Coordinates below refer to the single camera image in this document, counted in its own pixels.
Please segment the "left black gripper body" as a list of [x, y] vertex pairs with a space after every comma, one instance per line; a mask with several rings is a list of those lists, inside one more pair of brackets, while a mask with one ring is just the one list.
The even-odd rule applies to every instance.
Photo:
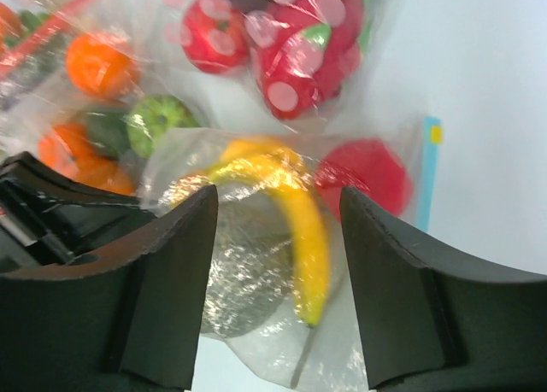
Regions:
[[29, 152], [1, 162], [1, 271], [69, 264], [151, 222], [133, 196], [75, 182]]

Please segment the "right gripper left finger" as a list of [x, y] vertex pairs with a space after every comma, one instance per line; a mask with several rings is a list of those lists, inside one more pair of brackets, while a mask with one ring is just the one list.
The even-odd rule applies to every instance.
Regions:
[[4, 273], [2, 390], [190, 389], [217, 208], [204, 187], [65, 266]]

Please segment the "red fake apple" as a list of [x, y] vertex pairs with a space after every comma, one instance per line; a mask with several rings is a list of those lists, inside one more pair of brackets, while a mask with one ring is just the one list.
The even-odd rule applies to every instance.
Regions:
[[337, 219], [345, 186], [353, 186], [395, 216], [410, 203], [414, 184], [397, 154], [379, 138], [359, 138], [340, 144], [319, 162], [315, 188]]

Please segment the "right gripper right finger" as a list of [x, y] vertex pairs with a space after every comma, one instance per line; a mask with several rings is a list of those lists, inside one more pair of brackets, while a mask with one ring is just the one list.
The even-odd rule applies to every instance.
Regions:
[[453, 248], [354, 187], [340, 212], [370, 389], [545, 390], [545, 275]]

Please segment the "blue zip clear bag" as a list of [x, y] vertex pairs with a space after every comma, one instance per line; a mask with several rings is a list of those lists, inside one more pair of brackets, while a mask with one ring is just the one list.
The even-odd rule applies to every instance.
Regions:
[[368, 389], [340, 221], [351, 186], [426, 230], [441, 122], [338, 134], [174, 129], [140, 197], [164, 214], [215, 184], [215, 244], [201, 331], [258, 377], [296, 391]]

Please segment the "yellow fake banana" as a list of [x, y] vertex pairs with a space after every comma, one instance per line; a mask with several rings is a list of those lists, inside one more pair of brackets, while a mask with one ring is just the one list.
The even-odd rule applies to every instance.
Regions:
[[296, 313], [317, 326], [330, 289], [330, 244], [303, 158], [271, 137], [235, 139], [213, 165], [172, 182], [164, 198], [174, 208], [205, 185], [228, 182], [258, 188], [284, 215], [292, 234]]

